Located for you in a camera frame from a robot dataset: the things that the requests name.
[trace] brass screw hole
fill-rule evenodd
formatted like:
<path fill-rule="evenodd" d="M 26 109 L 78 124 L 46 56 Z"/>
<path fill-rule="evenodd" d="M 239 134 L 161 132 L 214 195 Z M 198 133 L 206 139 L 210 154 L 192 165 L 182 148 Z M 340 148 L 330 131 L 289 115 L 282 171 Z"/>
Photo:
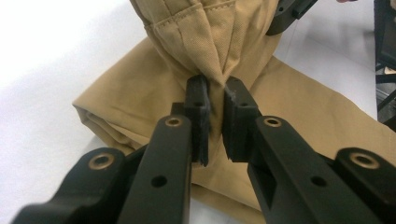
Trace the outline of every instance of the brass screw hole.
<path fill-rule="evenodd" d="M 92 157 L 88 165 L 92 170 L 102 170 L 109 167 L 113 162 L 114 156 L 104 152 Z"/>
<path fill-rule="evenodd" d="M 177 118 L 170 118 L 167 119 L 165 124 L 169 127 L 177 127 L 180 126 L 182 123 L 181 119 L 177 119 Z"/>
<path fill-rule="evenodd" d="M 379 168 L 379 162 L 374 159 L 373 157 L 359 153 L 359 152 L 354 152 L 351 153 L 349 158 L 357 165 L 366 168 L 366 169 L 378 169 Z"/>
<path fill-rule="evenodd" d="M 274 119 L 274 118 L 265 119 L 264 124 L 271 126 L 273 128 L 278 128 L 282 126 L 282 122 L 279 119 Z"/>

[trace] folded cloth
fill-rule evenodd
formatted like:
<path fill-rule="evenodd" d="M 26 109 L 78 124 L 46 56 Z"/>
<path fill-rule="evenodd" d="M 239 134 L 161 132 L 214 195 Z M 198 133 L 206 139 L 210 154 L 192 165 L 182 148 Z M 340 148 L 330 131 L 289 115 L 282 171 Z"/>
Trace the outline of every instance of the folded cloth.
<path fill-rule="evenodd" d="M 263 222 L 247 166 L 228 161 L 221 143 L 229 76 L 244 82 L 262 114 L 287 120 L 317 152 L 333 158 L 340 148 L 361 147 L 396 164 L 393 131 L 341 94 L 272 56 L 280 36 L 265 33 L 276 0 L 133 0 L 132 4 L 148 38 L 74 102 L 81 121 L 110 147 L 128 154 L 145 145 L 157 120 L 169 115 L 172 103 L 184 101 L 187 79 L 202 73 L 209 81 L 212 107 L 209 165 L 195 164 L 192 196 L 239 220 Z"/>

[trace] fabric seam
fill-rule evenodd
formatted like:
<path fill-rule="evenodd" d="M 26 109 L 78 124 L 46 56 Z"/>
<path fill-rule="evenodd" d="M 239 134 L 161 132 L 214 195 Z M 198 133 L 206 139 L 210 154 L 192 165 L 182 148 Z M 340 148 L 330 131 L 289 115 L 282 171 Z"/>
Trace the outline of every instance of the fabric seam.
<path fill-rule="evenodd" d="M 212 8 L 202 8 L 202 7 L 200 7 L 200 8 L 196 8 L 196 9 L 194 9 L 194 10 L 191 10 L 190 12 L 188 12 L 188 13 L 186 13 L 186 14 L 184 14 L 183 11 L 181 11 L 181 12 L 178 12 L 177 14 L 175 14 L 174 16 L 172 16 L 172 17 L 166 19 L 165 21 L 160 21 L 160 22 L 157 23 L 157 24 L 150 24 L 150 25 L 148 25 L 148 26 L 146 27 L 146 29 L 152 30 L 153 26 L 156 27 L 156 28 L 158 28 L 158 29 L 165 28 L 166 26 L 168 26 L 168 25 L 171 24 L 171 23 L 184 20 L 185 18 L 187 18 L 187 17 L 193 15 L 194 13 L 196 13 L 196 12 L 199 11 L 199 10 L 203 10 L 204 12 L 211 12 L 211 11 L 222 10 L 222 9 L 225 9 L 225 8 L 233 7 L 234 5 L 235 5 L 235 3 L 232 2 L 230 5 L 227 5 L 227 6 L 212 7 Z"/>

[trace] white background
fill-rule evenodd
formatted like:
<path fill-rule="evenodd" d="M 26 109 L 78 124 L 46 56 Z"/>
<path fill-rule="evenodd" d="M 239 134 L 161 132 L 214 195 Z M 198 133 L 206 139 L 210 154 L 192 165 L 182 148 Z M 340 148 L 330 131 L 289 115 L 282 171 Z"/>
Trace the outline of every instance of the white background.
<path fill-rule="evenodd" d="M 376 118 L 373 1 L 318 1 L 276 56 Z M 47 201 L 103 143 L 71 106 L 146 36 L 128 0 L 0 2 L 0 223 Z M 191 223 L 236 223 L 192 201 Z"/>

